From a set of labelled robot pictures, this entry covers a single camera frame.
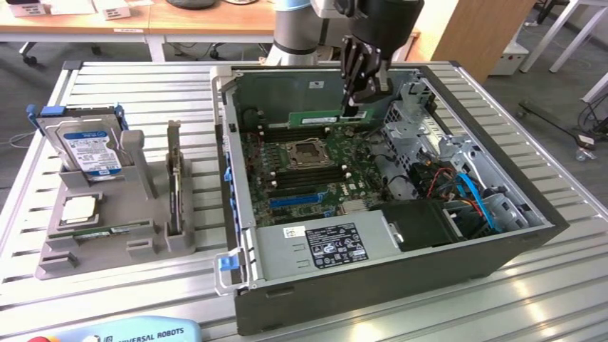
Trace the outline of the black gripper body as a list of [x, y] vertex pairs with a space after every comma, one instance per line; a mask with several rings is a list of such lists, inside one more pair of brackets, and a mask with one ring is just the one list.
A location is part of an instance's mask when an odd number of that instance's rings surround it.
[[423, 0], [346, 1], [351, 34], [380, 52], [383, 60], [390, 61], [406, 45], [423, 8]]

